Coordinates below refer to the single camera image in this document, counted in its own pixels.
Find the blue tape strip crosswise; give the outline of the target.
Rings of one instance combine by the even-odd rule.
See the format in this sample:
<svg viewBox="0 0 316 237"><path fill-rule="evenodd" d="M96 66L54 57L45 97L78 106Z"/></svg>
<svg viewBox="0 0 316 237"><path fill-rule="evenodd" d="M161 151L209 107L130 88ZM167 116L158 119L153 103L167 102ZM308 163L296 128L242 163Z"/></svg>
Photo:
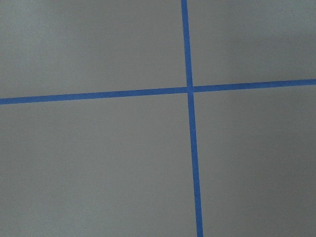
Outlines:
<svg viewBox="0 0 316 237"><path fill-rule="evenodd" d="M315 79L1 98L1 105L315 85Z"/></svg>

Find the blue tape strip lengthwise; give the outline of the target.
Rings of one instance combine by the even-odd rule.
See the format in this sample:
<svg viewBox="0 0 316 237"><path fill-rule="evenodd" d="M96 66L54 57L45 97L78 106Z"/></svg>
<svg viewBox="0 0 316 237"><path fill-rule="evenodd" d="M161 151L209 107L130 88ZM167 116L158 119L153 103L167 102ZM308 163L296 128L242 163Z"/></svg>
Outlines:
<svg viewBox="0 0 316 237"><path fill-rule="evenodd" d="M201 195L200 195L194 85L193 85L193 73L192 73L192 61L191 61L188 4L186 0L181 1L181 11L182 11L182 25L183 25L183 38L184 38L184 53L185 53L185 69L186 69L188 115L189 115L189 127L190 127L190 144L191 144L194 200L195 200L196 230L197 230L197 236L202 237L203 236L203 220L202 220L202 207L201 207Z"/></svg>

